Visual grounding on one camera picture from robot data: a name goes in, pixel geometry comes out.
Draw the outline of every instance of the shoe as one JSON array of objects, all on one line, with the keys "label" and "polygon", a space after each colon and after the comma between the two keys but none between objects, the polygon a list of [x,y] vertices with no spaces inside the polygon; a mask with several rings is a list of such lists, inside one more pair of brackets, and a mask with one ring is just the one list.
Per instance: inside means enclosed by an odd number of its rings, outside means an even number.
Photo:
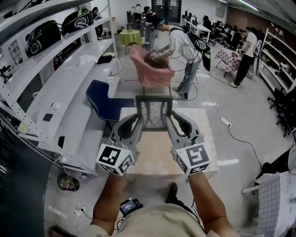
[{"label": "shoe", "polygon": [[229,85],[230,85],[231,87],[239,87],[239,86],[240,86],[240,83],[239,83],[239,84],[237,84],[237,85],[235,85],[235,83],[234,83],[234,82],[231,82],[231,83],[229,83]]},{"label": "shoe", "polygon": [[181,96],[181,95],[179,95],[179,94],[174,95],[174,96],[173,96],[173,99],[174,99],[174,100],[186,100],[184,96]]},{"label": "shoe", "polygon": [[168,189],[168,192],[167,192],[167,195],[166,195],[165,202],[167,202],[168,197],[177,195],[178,186],[177,186],[177,184],[175,182],[173,182],[168,186],[167,189]]},{"label": "shoe", "polygon": [[176,91],[176,92],[180,91],[179,87],[172,87],[172,89],[173,89],[173,91]]}]

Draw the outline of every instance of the blue chair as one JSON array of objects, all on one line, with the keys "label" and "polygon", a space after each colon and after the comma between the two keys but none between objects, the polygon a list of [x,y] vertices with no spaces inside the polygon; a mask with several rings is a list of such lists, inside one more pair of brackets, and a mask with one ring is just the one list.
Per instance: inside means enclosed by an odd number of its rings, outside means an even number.
[{"label": "blue chair", "polygon": [[134,99],[111,99],[108,97],[109,84],[93,80],[86,91],[86,97],[91,102],[101,120],[107,122],[112,130],[109,121],[119,121],[121,108],[135,107]]}]

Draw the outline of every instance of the green table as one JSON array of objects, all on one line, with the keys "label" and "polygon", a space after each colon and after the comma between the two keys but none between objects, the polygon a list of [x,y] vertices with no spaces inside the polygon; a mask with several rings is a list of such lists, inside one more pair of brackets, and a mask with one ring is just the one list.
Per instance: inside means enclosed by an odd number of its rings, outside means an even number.
[{"label": "green table", "polygon": [[133,43],[142,47],[141,33],[138,30],[123,31],[120,33],[120,42],[126,47]]}]

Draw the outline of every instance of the pink chair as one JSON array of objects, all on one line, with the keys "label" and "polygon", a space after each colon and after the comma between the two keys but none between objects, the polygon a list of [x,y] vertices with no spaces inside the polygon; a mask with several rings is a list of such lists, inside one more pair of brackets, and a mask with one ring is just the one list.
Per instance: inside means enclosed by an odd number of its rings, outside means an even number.
[{"label": "pink chair", "polygon": [[130,50],[130,58],[137,68],[139,82],[143,85],[143,92],[145,94],[145,87],[169,87],[171,94],[171,79],[175,75],[175,71],[170,68],[156,69],[151,67],[144,61],[144,57],[148,54],[146,50],[134,44]]}]

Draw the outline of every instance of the door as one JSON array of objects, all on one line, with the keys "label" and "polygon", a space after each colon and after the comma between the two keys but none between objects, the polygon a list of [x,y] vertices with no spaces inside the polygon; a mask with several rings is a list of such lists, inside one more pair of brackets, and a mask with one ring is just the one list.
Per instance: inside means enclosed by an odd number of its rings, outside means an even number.
[{"label": "door", "polygon": [[152,9],[167,22],[179,23],[181,19],[182,0],[152,0]]}]

